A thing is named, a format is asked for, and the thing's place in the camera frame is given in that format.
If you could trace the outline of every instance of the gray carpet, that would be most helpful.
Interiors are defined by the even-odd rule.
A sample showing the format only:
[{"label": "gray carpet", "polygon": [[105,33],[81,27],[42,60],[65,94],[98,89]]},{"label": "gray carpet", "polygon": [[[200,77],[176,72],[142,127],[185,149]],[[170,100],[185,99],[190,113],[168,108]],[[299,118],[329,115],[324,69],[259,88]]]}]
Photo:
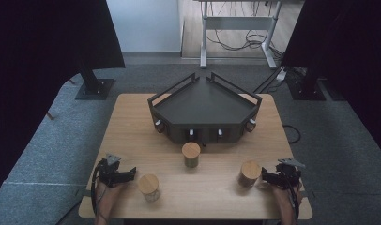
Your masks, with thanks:
[{"label": "gray carpet", "polygon": [[[83,83],[67,82],[50,113],[0,188],[0,224],[55,224],[78,202],[93,170],[115,100],[121,93],[156,93],[196,72],[214,71],[252,92],[272,71],[267,65],[127,65],[101,69],[115,83],[107,100],[75,100]],[[301,132],[291,145],[307,165],[303,182],[313,218],[299,224],[381,224],[381,151],[346,101],[293,101],[287,85],[274,97],[282,122]],[[289,140],[297,137],[286,129]],[[77,207],[61,224],[92,224]],[[114,219],[112,224],[121,224]]]}]

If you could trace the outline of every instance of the white desk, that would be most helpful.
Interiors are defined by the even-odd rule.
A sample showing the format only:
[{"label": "white desk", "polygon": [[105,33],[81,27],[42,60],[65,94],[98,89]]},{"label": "white desk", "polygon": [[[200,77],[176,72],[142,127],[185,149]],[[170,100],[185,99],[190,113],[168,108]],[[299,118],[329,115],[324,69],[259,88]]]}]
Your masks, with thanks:
[{"label": "white desk", "polygon": [[206,31],[207,30],[267,30],[267,38],[262,43],[262,50],[266,56],[267,62],[271,69],[275,69],[276,63],[273,59],[273,52],[269,49],[270,41],[272,40],[273,32],[275,31],[276,22],[279,12],[281,11],[282,1],[276,0],[276,10],[271,17],[208,17],[207,3],[208,2],[242,2],[240,0],[225,1],[225,0],[194,0],[203,2],[203,39],[200,50],[200,67],[207,67],[207,46],[206,46]]}]

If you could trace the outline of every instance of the white wall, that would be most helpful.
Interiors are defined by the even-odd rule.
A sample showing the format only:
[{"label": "white wall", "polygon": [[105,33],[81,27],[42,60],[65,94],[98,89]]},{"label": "white wall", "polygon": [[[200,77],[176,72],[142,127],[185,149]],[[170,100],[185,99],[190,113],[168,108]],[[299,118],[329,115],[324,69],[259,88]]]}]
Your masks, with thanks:
[{"label": "white wall", "polygon": [[107,3],[122,52],[180,52],[178,0]]}]

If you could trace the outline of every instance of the black stand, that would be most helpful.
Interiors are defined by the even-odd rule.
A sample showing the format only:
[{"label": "black stand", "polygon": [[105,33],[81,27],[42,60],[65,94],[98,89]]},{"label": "black stand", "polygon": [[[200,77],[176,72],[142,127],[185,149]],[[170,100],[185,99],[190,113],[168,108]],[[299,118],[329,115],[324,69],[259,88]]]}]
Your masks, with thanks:
[{"label": "black stand", "polygon": [[84,83],[75,99],[105,100],[114,84],[114,79],[97,79],[92,69],[87,67],[82,59],[79,59],[79,70]]},{"label": "black stand", "polygon": [[318,76],[313,71],[307,70],[303,79],[288,79],[287,85],[293,100],[326,100],[319,85]]}]

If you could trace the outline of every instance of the table leg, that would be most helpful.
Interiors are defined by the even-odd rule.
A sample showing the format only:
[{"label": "table leg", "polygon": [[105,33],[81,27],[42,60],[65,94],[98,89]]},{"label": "table leg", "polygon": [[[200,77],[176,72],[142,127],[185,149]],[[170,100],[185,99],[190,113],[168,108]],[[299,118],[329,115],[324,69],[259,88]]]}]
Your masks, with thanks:
[{"label": "table leg", "polygon": [[206,45],[206,36],[207,36],[207,2],[204,2],[203,10],[203,37],[202,37],[202,47],[200,49],[200,68],[207,67],[207,45]]},{"label": "table leg", "polygon": [[271,69],[277,68],[275,60],[273,59],[275,54],[272,52],[272,50],[269,49],[269,45],[270,45],[270,41],[272,40],[273,32],[275,31],[276,22],[278,21],[279,12],[281,11],[281,6],[282,6],[282,1],[278,1],[278,3],[276,4],[275,15],[273,15],[272,17],[273,19],[272,24],[270,25],[270,28],[267,31],[267,38],[262,44],[263,52],[266,56],[267,62]]}]

